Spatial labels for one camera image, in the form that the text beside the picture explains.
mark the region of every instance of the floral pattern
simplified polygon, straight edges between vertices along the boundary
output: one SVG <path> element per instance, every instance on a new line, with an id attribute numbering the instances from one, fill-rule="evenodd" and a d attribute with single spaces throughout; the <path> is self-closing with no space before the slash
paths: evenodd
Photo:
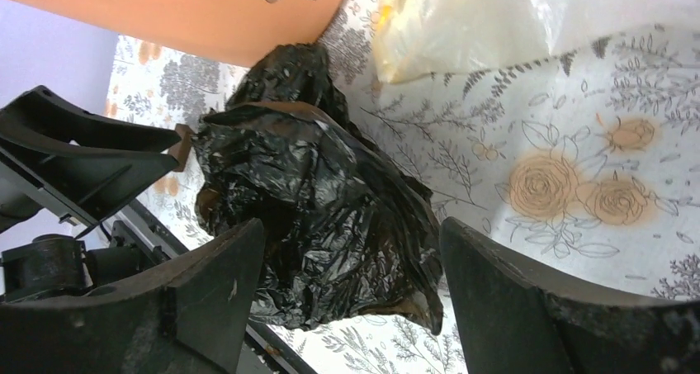
<path id="1" fill-rule="evenodd" d="M 700 298 L 700 35 L 649 26 L 556 59 L 386 85 L 371 56 L 376 0 L 347 0 L 322 41 L 351 118 L 433 189 L 433 209 L 591 282 Z M 246 70 L 121 36 L 105 114 L 173 128 L 219 111 Z M 194 249 L 203 183 L 183 173 L 140 200 Z M 398 317 L 275 330 L 318 372 L 466 373 L 447 283 L 434 337 Z"/>

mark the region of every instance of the black bracket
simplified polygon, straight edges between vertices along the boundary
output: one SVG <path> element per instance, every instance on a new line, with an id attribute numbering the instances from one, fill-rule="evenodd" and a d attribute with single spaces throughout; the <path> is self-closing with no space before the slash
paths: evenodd
<path id="1" fill-rule="evenodd" d="M 264 245 L 251 220 L 85 296 L 2 304 L 0 372 L 234 373 Z"/>
<path id="2" fill-rule="evenodd" d="M 452 218 L 440 244 L 469 372 L 700 372 L 700 301 L 584 281 Z"/>
<path id="3" fill-rule="evenodd" d="M 177 167 L 174 130 L 97 116 L 47 87 L 0 110 L 0 232 L 41 207 L 88 228 Z"/>

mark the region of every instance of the garbage bag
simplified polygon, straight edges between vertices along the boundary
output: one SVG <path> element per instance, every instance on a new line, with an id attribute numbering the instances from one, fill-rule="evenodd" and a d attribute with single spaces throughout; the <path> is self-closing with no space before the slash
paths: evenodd
<path id="1" fill-rule="evenodd" d="M 430 191 L 350 122 L 320 45 L 276 48 L 192 145 L 202 228 L 266 230 L 251 319 L 288 329 L 402 315 L 439 334 L 442 276 Z"/>

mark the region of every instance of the clear plastic bag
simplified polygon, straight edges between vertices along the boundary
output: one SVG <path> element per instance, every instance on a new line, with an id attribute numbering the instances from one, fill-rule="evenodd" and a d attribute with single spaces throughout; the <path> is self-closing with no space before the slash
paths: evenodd
<path id="1" fill-rule="evenodd" d="M 700 0 L 379 0 L 379 79 L 470 73 L 564 54 L 649 24 L 693 29 Z"/>

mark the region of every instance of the white wall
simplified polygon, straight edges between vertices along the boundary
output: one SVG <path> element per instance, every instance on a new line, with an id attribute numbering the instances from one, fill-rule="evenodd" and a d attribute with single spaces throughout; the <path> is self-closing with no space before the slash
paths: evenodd
<path id="1" fill-rule="evenodd" d="M 116 40 L 112 31 L 0 0 L 0 107 L 45 85 L 69 102 L 102 114 Z M 44 210 L 0 234 L 0 251 L 49 233 L 70 234 L 70 227 L 59 225 L 56 216 Z"/>

